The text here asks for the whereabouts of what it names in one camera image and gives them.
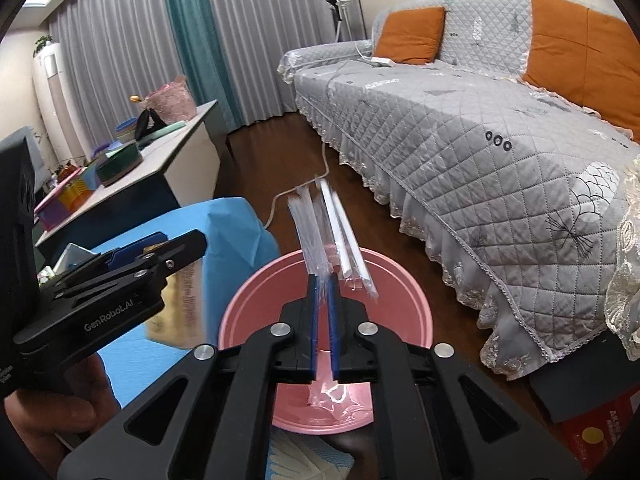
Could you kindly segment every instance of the desk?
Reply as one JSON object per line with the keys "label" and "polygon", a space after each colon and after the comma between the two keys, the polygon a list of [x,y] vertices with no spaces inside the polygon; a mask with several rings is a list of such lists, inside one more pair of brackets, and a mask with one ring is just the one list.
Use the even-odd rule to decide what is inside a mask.
{"label": "desk", "polygon": [[220,158],[208,128],[225,128],[217,101],[198,107],[180,130],[142,150],[143,161],[111,186],[100,186],[65,221],[46,231],[36,247],[55,262],[66,245],[95,247],[173,209],[213,198]]}

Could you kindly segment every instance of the orange cushion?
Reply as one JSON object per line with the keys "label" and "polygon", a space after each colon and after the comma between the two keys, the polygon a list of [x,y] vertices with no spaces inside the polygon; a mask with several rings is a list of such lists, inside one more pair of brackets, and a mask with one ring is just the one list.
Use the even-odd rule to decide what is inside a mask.
{"label": "orange cushion", "polygon": [[531,0],[524,81],[598,111],[640,140],[640,43],[623,21],[566,0]]}
{"label": "orange cushion", "polygon": [[444,7],[398,10],[386,19],[374,56],[396,63],[432,63],[444,32]]}

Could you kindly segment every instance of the sofa armrest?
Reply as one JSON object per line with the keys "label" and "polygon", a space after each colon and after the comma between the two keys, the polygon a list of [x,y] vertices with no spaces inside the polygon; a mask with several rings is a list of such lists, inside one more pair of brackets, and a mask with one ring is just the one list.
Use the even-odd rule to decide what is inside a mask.
{"label": "sofa armrest", "polygon": [[371,40],[327,43],[289,50],[280,61],[278,73],[287,84],[292,84],[298,70],[316,66],[331,65],[340,61],[359,59],[360,54],[370,56],[373,51]]}

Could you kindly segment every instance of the woven basket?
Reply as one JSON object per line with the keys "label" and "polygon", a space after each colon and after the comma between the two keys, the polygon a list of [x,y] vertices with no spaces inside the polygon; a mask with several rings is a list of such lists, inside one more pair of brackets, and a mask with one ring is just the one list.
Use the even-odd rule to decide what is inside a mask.
{"label": "woven basket", "polygon": [[197,115],[196,103],[182,78],[165,85],[140,103],[140,107],[153,108],[167,124],[189,121]]}

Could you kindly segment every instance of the metal screw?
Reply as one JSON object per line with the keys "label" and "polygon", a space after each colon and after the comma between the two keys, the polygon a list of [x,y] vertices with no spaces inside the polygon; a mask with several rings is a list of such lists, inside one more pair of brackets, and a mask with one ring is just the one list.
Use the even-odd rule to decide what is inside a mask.
{"label": "metal screw", "polygon": [[271,325],[271,335],[276,337],[282,337],[285,335],[289,335],[291,332],[291,327],[286,323],[276,323]]}
{"label": "metal screw", "polygon": [[200,345],[193,351],[193,356],[198,361],[206,361],[207,359],[211,359],[213,355],[216,353],[216,349],[211,345]]}
{"label": "metal screw", "polygon": [[358,325],[358,332],[362,335],[376,335],[378,333],[378,326],[375,323],[360,323]]}
{"label": "metal screw", "polygon": [[453,346],[449,343],[438,343],[433,351],[436,352],[438,357],[442,357],[443,359],[449,359],[450,357],[453,357],[453,354],[455,354]]}

